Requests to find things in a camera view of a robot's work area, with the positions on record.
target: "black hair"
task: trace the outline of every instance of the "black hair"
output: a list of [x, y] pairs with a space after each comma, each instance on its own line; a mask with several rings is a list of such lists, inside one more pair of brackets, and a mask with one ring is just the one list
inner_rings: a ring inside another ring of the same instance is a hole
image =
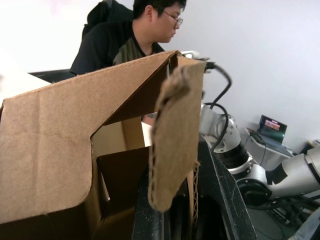
[[133, 4], [133, 18], [138, 19], [144, 13], [146, 6], [153, 6], [159, 17], [163, 14], [165, 8], [171, 7], [178, 3], [179, 6], [184, 10], [187, 4], [187, 0], [134, 0]]

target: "glasses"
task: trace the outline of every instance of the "glasses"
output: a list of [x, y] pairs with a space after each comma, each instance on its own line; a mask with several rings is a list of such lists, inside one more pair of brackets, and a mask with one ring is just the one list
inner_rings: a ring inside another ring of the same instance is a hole
[[180, 17], [180, 18], [175, 18], [174, 16], [170, 15], [169, 13], [165, 12], [167, 15], [169, 15], [170, 17], [172, 17], [174, 20], [176, 20], [176, 25], [174, 27], [176, 27], [177, 25], [179, 25], [179, 27], [181, 26], [181, 24], [184, 22], [184, 20]]

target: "laptop screen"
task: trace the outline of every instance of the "laptop screen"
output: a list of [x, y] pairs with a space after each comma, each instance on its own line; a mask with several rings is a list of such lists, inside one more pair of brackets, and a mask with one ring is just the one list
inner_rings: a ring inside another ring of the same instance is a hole
[[262, 115], [257, 132], [282, 144], [286, 129], [287, 125]]

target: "man's ear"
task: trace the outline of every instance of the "man's ear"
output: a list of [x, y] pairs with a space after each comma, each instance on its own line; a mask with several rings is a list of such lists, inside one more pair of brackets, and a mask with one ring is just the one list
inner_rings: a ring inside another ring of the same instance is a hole
[[152, 21], [153, 14], [154, 14], [154, 7], [151, 6], [150, 4], [147, 5], [144, 9], [144, 15], [149, 21]]

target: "floor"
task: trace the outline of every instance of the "floor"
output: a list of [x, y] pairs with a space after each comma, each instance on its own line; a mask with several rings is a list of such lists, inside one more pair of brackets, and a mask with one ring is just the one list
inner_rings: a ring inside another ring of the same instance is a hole
[[248, 209], [248, 212], [259, 240], [287, 240], [295, 233], [266, 211]]

